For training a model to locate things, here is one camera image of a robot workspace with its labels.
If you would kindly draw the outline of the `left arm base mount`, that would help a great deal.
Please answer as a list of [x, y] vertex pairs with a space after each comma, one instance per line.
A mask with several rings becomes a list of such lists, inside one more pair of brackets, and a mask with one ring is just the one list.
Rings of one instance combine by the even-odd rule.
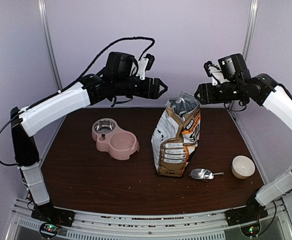
[[52, 202], [44, 205], [34, 204], [31, 217], [42, 221], [39, 226], [39, 234], [45, 239], [56, 237], [63, 227], [71, 227], [74, 221], [75, 213], [71, 210], [56, 208]]

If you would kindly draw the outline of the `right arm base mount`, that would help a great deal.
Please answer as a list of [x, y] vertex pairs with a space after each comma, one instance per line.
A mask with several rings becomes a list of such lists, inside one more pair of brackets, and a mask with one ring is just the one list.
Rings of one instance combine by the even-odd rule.
[[268, 217], [266, 207], [261, 206], [253, 198], [250, 198], [245, 206], [231, 208], [224, 214], [228, 226], [239, 226], [241, 233], [248, 238], [255, 238], [261, 234], [260, 220]]

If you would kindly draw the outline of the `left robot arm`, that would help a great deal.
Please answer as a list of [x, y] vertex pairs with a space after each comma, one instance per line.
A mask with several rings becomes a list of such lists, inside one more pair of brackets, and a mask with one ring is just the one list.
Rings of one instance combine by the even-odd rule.
[[154, 56], [136, 60], [131, 54], [111, 52], [105, 67], [97, 74], [83, 74], [63, 90], [30, 106], [11, 110], [11, 130], [15, 160], [25, 178], [38, 214], [53, 222], [57, 210], [52, 207], [39, 165], [40, 157], [33, 136], [50, 123], [105, 99], [117, 104], [117, 97], [158, 99], [168, 87], [159, 78], [146, 77]]

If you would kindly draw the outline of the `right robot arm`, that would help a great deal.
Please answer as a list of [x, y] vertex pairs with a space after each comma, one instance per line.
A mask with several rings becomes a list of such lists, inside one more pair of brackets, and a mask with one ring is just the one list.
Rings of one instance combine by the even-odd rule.
[[[223, 104], [237, 101], [244, 109], [250, 101], [266, 108], [277, 116], [292, 131], [292, 95], [284, 85], [265, 73], [251, 76], [240, 53], [218, 60], [208, 61], [204, 69], [211, 83], [202, 83], [195, 92], [195, 98], [202, 105]], [[274, 181], [265, 184], [252, 195], [242, 210], [245, 220], [252, 221], [261, 213], [261, 206], [292, 190], [292, 167]]]

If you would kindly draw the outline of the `pet food bag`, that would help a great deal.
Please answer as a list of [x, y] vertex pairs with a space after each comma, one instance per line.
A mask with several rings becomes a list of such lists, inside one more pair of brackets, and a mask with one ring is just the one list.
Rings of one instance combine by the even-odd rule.
[[170, 98], [153, 132], [154, 165], [160, 176], [182, 177], [199, 145], [199, 101], [182, 91]]

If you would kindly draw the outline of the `metal scoop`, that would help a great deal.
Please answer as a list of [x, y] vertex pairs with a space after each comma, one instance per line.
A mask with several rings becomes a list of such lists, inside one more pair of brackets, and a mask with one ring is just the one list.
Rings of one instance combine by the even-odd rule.
[[213, 180], [215, 176], [222, 176], [224, 172], [216, 172], [213, 173], [212, 171], [205, 169], [205, 168], [195, 168], [189, 174], [195, 180]]

